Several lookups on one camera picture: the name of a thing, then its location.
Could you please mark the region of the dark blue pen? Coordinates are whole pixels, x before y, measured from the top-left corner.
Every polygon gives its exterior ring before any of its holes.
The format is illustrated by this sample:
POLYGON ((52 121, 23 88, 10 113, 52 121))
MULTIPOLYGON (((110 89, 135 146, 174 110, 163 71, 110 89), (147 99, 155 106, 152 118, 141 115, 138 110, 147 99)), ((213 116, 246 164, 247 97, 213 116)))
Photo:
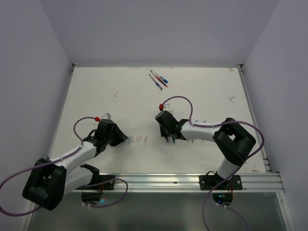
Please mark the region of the dark blue pen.
POLYGON ((155 85, 162 91, 162 87, 155 81, 155 79, 153 78, 153 76, 151 74, 149 74, 149 77, 152 79, 152 81, 155 83, 155 85))

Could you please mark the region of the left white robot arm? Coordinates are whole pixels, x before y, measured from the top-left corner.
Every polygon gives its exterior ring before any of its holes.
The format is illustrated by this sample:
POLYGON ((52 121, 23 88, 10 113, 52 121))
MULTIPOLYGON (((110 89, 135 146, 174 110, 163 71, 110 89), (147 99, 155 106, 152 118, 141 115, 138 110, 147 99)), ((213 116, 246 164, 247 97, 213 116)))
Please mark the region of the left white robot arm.
POLYGON ((111 190, 115 176, 102 177, 99 169, 86 162, 128 139, 110 119, 101 119, 96 129, 81 140, 81 144, 58 159, 39 159, 25 184, 22 196, 47 210, 55 209, 62 198, 75 189, 111 190))

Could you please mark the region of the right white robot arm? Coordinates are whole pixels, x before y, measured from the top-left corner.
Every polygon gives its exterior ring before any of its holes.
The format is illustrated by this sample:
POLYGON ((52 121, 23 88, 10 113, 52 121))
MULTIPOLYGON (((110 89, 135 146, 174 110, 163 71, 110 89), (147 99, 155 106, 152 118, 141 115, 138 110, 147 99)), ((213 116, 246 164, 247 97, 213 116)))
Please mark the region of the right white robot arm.
POLYGON ((241 167, 256 144, 256 139, 232 118, 223 125, 200 123, 192 125, 189 120, 176 118, 168 111, 156 115, 161 130, 175 140, 201 140, 214 142, 222 152, 224 159, 215 173, 214 183, 220 189, 231 184, 230 175, 241 167))

